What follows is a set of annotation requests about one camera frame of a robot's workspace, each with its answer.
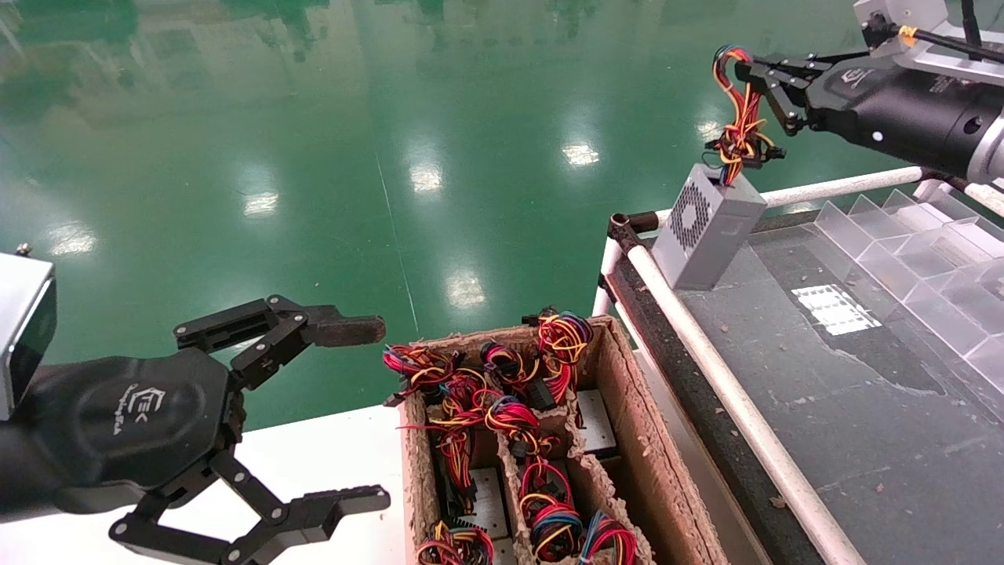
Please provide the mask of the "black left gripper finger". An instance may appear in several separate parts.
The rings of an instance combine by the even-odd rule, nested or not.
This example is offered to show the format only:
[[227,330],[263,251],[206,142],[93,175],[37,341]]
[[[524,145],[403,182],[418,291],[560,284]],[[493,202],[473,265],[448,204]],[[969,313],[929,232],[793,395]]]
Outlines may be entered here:
[[255,390],[308,347],[379,343],[386,337],[386,323],[379,315],[345,317],[330,304],[266,297],[191,319],[176,326],[173,336],[178,349],[207,354],[247,343],[231,360],[231,375],[239,388]]

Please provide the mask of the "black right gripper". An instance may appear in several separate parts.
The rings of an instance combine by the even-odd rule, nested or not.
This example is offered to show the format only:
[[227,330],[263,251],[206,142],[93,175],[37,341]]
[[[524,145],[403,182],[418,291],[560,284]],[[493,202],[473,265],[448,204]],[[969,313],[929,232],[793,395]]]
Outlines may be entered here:
[[791,92],[803,92],[803,78],[826,71],[806,90],[814,128],[953,177],[1003,175],[1002,87],[904,67],[833,67],[854,57],[754,55],[737,62],[736,75],[753,76],[753,90],[786,136],[806,125]]

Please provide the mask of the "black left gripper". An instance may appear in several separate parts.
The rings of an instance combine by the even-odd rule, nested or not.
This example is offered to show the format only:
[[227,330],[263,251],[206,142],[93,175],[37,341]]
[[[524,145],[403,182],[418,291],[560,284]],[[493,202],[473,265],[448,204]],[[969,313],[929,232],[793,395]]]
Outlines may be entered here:
[[[2,422],[2,521],[91,515],[139,504],[110,529],[129,551],[176,564],[269,564],[331,539],[341,519],[390,508],[380,485],[288,503],[229,451],[246,414],[229,369],[207,354],[107,357],[43,366]],[[215,479],[259,519],[234,541],[160,523]]]

